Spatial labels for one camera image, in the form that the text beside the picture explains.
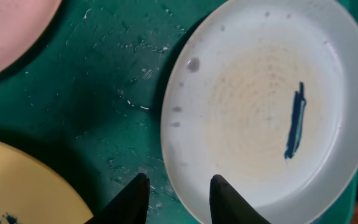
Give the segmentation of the light blue round plate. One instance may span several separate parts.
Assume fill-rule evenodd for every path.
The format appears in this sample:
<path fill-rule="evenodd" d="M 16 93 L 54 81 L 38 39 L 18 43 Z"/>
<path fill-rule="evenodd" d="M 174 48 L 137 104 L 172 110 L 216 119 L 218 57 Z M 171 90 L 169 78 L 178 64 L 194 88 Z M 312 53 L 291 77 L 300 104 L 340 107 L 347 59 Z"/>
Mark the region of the light blue round plate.
<path fill-rule="evenodd" d="M 358 169 L 358 24 L 337 1 L 225 2 L 178 56 L 161 143 L 199 222 L 216 174 L 271 223 L 313 222 Z"/>

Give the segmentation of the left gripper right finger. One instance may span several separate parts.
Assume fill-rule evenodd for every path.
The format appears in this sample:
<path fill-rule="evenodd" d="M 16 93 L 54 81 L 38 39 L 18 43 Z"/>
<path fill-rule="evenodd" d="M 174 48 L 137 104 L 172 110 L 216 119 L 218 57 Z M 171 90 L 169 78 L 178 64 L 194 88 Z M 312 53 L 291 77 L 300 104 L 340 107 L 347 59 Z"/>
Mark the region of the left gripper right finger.
<path fill-rule="evenodd" d="M 209 206 L 212 224 L 269 224 L 221 175 L 210 182 Z"/>

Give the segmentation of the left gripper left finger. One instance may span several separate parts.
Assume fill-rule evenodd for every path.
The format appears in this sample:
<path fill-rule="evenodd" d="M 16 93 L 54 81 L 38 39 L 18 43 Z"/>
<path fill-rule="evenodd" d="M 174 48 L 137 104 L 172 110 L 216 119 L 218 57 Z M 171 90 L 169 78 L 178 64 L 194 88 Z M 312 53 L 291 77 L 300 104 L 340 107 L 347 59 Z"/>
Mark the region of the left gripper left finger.
<path fill-rule="evenodd" d="M 145 224 L 149 209 L 150 180 L 137 174 L 101 212 L 85 224 Z"/>

